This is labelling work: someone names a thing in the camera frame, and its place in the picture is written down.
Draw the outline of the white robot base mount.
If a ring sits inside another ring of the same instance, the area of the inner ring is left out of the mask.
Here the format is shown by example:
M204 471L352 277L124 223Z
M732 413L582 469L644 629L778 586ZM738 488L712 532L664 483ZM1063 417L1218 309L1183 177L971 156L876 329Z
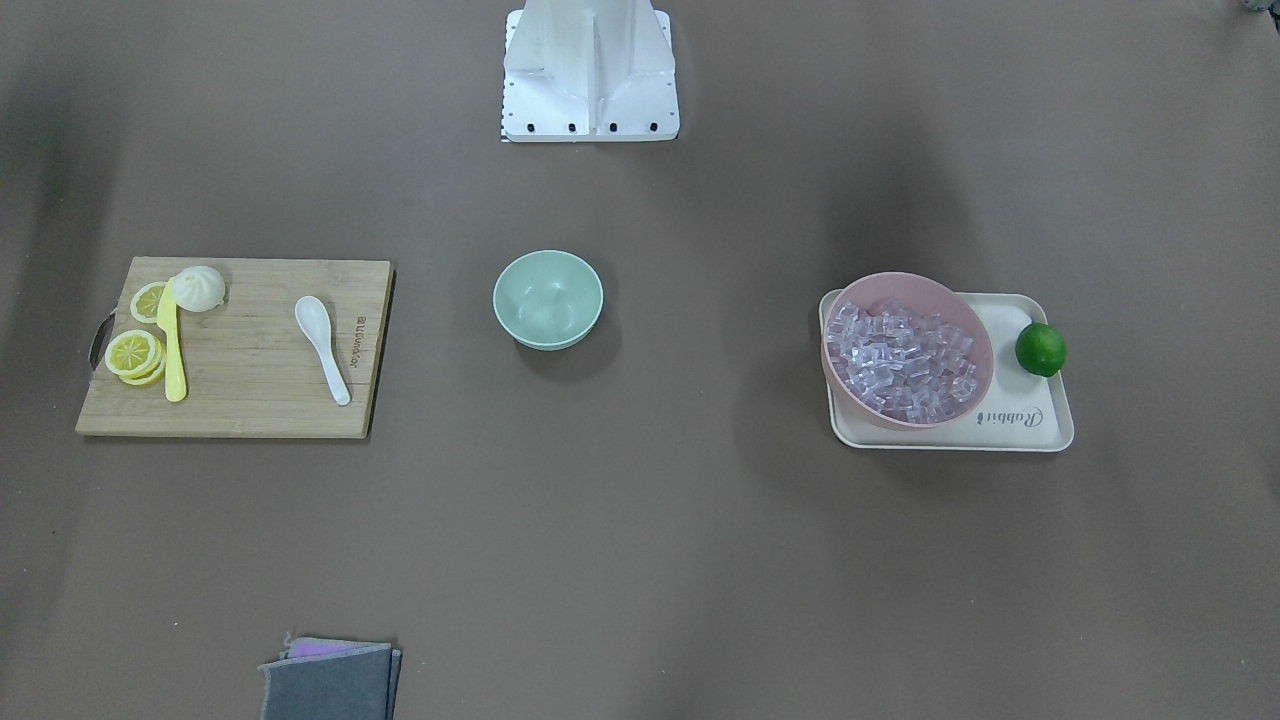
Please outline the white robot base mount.
M527 1L504 31L502 141L678 137L671 18L652 3Z

